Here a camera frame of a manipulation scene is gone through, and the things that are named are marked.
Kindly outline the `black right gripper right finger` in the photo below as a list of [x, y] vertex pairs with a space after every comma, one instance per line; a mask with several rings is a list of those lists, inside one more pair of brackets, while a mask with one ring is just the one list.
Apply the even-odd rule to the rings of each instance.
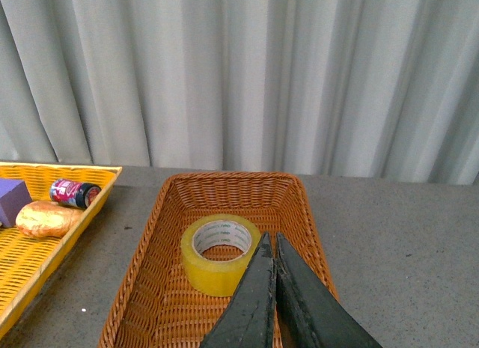
[[282, 234], [276, 235], [276, 309], [284, 347], [379, 347]]

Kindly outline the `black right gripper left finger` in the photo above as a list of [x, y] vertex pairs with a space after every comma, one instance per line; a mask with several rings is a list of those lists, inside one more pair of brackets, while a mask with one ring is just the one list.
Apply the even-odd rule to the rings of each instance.
[[263, 233], [228, 306], [200, 346], [271, 347], [275, 293], [275, 258], [270, 235]]

